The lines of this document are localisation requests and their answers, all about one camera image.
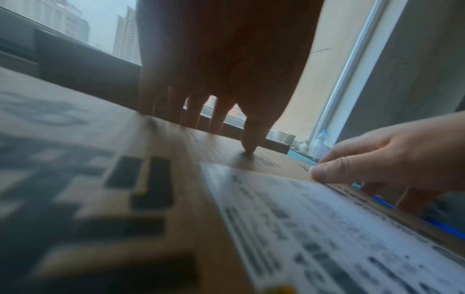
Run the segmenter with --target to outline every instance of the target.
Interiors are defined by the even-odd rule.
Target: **plastic bottle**
[[[323,130],[318,136],[316,136],[315,140],[310,145],[309,155],[311,157],[315,157],[317,155],[318,150],[320,150],[321,145],[326,144],[329,139],[329,133],[326,130]]]

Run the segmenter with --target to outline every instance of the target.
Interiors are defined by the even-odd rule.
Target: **building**
[[[0,0],[1,6],[83,43],[89,42],[89,23],[66,0]]]
[[[113,55],[140,64],[136,11],[129,6],[126,17],[118,16]]]

